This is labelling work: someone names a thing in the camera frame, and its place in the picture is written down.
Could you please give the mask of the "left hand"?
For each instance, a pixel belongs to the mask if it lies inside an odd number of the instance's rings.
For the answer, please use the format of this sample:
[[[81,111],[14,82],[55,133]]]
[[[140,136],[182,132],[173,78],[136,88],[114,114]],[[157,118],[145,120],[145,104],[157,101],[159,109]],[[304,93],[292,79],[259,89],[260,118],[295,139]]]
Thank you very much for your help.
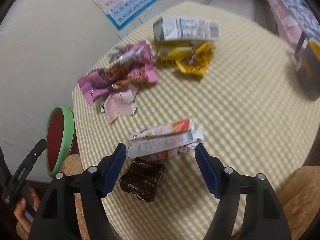
[[[31,187],[30,188],[30,194],[33,198],[33,207],[34,210],[37,211],[41,201],[36,193],[36,191]],[[16,225],[16,231],[17,234],[21,237],[21,239],[28,239],[29,238],[29,233],[32,227],[32,223],[28,220],[28,218],[25,216],[27,202],[24,198],[19,200],[16,204],[15,210],[14,210],[14,215],[17,218],[18,222]]]

